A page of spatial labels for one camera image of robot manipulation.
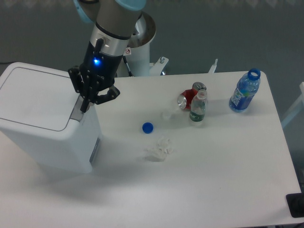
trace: blue label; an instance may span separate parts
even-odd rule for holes
[[[230,105],[238,110],[246,109],[254,95],[246,96],[246,93],[241,92],[238,88],[235,89],[233,96],[230,99]]]

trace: blue led light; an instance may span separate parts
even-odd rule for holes
[[[101,61],[99,59],[94,58],[94,64],[95,66],[99,66],[101,64]]]

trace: black cable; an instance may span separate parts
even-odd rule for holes
[[[15,63],[15,62],[0,62],[0,65],[7,65],[7,64],[12,64],[12,63]]]
[[[302,226],[303,224],[304,224],[304,222],[299,223],[299,224],[295,225],[293,228],[298,228],[298,227]]]
[[[134,77],[133,74],[132,74],[132,72],[131,72],[131,69],[130,69],[130,67],[129,67],[129,64],[128,64],[128,62],[127,62],[127,58],[126,58],[125,56],[123,56],[123,60],[124,60],[123,62],[125,63],[125,65],[126,65],[126,67],[127,67],[129,77]]]

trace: gray floor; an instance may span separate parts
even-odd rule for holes
[[[157,26],[151,61],[169,58],[169,74],[206,73],[216,58],[217,72],[258,67],[280,117],[300,95],[303,0],[148,0],[145,11]],[[1,0],[0,17],[0,62],[60,70],[82,62],[94,26],[81,21],[71,0]],[[297,170],[304,168],[303,135],[304,112],[285,129]]]

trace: blue bottle cap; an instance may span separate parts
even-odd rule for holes
[[[142,130],[143,132],[145,132],[146,134],[150,134],[153,131],[153,124],[146,122],[142,125]]]
[[[261,72],[259,69],[252,68],[248,71],[248,78],[252,81],[257,81],[261,77]]]

